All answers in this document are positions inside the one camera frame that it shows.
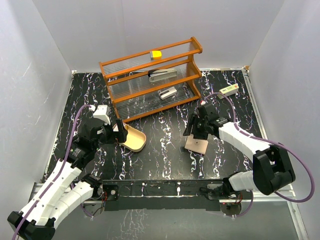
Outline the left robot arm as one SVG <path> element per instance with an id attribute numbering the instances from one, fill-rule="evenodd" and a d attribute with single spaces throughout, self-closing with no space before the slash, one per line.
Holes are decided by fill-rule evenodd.
<path id="1" fill-rule="evenodd" d="M 58 225 L 77 206 L 88 199 L 103 195 L 102 181 L 87 174 L 66 193 L 80 173 L 90 163 L 102 145 L 124 143 L 128 131 L 121 119 L 116 119 L 117 130 L 111 124 L 96 119 L 95 126 L 85 124 L 69 140 L 65 157 L 59 160 L 46 182 L 20 211 L 12 211 L 7 221 L 14 230 L 13 239 L 50 240 Z"/>

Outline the pink leather card holder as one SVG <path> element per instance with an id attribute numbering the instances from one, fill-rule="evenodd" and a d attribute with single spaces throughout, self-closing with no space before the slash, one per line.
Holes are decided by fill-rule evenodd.
<path id="1" fill-rule="evenodd" d="M 205 155 L 209 142 L 203 139 L 195 139 L 191 134 L 187 137 L 184 148 L 186 150 Z"/>

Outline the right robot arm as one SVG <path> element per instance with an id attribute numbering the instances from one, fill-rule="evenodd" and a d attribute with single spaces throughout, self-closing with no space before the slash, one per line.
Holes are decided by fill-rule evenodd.
<path id="1" fill-rule="evenodd" d="M 215 136 L 242 152 L 252 162 L 251 171 L 236 172 L 225 177 L 216 190 L 230 199 L 241 191 L 260 191 L 268 196 L 296 180 L 287 150 L 256 139 L 229 118 L 219 116 L 211 105 L 202 105 L 197 110 L 197 114 L 189 116 L 184 136 L 192 135 L 196 140 Z"/>

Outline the beige card box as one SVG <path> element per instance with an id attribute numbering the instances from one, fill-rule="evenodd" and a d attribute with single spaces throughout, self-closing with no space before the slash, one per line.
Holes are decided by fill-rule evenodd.
<path id="1" fill-rule="evenodd" d="M 146 145 L 146 135 L 126 123 L 124 123 L 123 126 L 128 131 L 126 142 L 117 144 L 129 149 L 132 152 L 140 152 Z"/>

